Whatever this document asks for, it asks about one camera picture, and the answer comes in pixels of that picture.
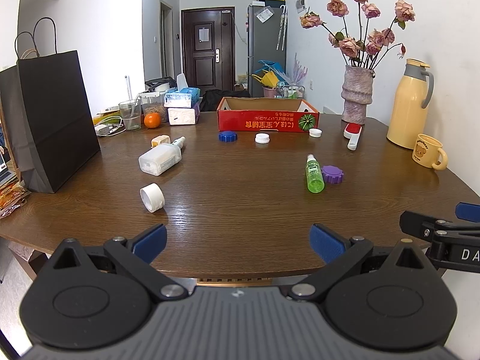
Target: orange fruit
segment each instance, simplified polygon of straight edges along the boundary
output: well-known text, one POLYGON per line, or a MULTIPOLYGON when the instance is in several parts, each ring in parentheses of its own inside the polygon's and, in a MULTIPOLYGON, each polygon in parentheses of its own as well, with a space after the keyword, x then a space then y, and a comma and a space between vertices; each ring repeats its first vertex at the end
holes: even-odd
POLYGON ((143 120, 143 123, 148 128, 157 128, 158 126, 160 126, 161 122, 162 118, 157 112, 151 112, 150 114, 146 114, 145 119, 143 120))

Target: blue tissue package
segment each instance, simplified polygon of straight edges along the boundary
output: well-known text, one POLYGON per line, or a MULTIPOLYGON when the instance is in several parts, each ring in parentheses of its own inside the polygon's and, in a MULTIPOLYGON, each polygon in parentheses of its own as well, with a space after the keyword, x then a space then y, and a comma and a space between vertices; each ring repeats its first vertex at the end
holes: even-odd
POLYGON ((183 88, 178 91, 176 88, 165 94, 165 107, 193 108, 200 100, 200 89, 183 88))

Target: purple bottle cap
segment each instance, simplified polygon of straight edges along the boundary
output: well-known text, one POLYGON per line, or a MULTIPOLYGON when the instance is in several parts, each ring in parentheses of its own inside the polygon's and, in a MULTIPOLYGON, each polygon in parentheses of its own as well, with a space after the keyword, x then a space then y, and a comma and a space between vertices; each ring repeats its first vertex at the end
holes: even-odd
POLYGON ((323 181, 329 184, 340 184, 343 180, 343 171, 336 166, 327 165, 322 168, 323 181))

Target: white plastic bottle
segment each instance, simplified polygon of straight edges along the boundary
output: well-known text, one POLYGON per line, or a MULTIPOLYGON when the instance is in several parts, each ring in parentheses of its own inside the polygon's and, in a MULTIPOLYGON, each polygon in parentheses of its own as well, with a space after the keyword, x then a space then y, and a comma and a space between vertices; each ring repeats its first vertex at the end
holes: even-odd
POLYGON ((173 143, 161 143, 152 150, 147 151, 138 159, 140 169, 145 173, 159 176, 167 169, 180 162, 182 159, 181 148, 185 137, 173 141, 173 143))

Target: blue gripper pad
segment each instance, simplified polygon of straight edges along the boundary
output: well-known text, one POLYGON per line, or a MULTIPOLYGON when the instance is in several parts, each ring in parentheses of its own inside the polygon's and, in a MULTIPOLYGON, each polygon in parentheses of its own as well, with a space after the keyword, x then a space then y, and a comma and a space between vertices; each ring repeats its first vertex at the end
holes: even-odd
POLYGON ((135 256, 150 264, 167 245, 167 228, 159 225, 145 237, 137 241, 132 249, 135 256))
POLYGON ((325 264, 331 263, 346 250, 341 241, 316 225, 313 225, 310 229, 310 247, 325 261, 325 264))
POLYGON ((459 203, 455 207, 455 215, 464 221, 480 223, 480 206, 470 203, 459 203))

